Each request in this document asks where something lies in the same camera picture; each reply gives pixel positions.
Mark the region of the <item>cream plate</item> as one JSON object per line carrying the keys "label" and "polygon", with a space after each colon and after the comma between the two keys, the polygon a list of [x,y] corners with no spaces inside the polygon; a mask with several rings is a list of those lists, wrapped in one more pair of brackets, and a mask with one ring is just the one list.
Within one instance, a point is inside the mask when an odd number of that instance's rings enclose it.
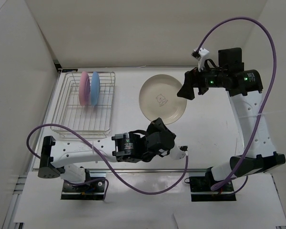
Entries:
{"label": "cream plate", "polygon": [[167,74],[157,74],[148,78],[139,93],[139,107],[150,121],[161,118],[165,125],[182,117],[187,100],[177,96],[182,84]]}

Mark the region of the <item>blue plate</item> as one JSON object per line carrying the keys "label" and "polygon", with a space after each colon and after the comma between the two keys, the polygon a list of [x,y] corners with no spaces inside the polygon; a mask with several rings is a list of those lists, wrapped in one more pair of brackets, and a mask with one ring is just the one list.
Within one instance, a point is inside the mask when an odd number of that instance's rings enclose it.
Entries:
{"label": "blue plate", "polygon": [[96,106],[100,93],[100,77],[97,72],[93,72],[90,88],[90,101],[92,106]]}

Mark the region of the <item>pink plate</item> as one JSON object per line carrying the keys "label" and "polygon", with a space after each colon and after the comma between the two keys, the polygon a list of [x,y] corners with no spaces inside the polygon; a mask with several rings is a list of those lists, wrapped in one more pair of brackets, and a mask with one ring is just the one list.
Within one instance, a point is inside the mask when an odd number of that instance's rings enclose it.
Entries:
{"label": "pink plate", "polygon": [[89,103],[90,79],[87,72],[82,72],[79,82],[79,102],[81,106]]}

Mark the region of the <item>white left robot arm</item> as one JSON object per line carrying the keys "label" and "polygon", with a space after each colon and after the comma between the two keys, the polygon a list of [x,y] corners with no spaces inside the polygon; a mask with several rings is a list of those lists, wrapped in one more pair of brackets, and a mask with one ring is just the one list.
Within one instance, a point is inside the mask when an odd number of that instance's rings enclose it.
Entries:
{"label": "white left robot arm", "polygon": [[90,187],[87,169],[78,167],[82,162],[150,162],[155,156],[169,155],[174,147],[176,135],[162,122],[152,121],[147,130],[135,130],[115,134],[110,140],[94,142],[67,142],[55,140],[53,136],[43,139],[38,177],[52,179],[61,177],[75,185],[80,191]]}

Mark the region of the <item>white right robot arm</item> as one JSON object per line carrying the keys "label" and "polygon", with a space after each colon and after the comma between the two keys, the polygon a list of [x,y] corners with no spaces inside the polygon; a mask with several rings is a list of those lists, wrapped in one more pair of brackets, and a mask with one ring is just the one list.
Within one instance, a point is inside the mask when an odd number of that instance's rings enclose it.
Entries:
{"label": "white right robot arm", "polygon": [[204,184],[215,191],[222,181],[266,172],[285,164],[286,157],[276,151],[265,116],[260,111],[263,99],[260,74],[256,70],[244,70],[241,48],[219,50],[218,65],[208,55],[205,48],[193,51],[198,66],[184,74],[184,84],[177,96],[193,100],[195,88],[199,95],[210,88],[227,91],[245,156],[233,156],[228,162],[208,169]]}

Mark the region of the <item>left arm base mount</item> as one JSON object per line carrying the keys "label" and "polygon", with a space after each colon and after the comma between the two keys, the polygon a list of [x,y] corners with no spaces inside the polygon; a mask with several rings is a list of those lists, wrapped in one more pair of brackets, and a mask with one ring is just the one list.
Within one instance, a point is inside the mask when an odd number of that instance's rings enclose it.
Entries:
{"label": "left arm base mount", "polygon": [[109,181],[105,176],[97,176],[85,169],[88,184],[71,185],[64,181],[61,191],[62,200],[105,200]]}

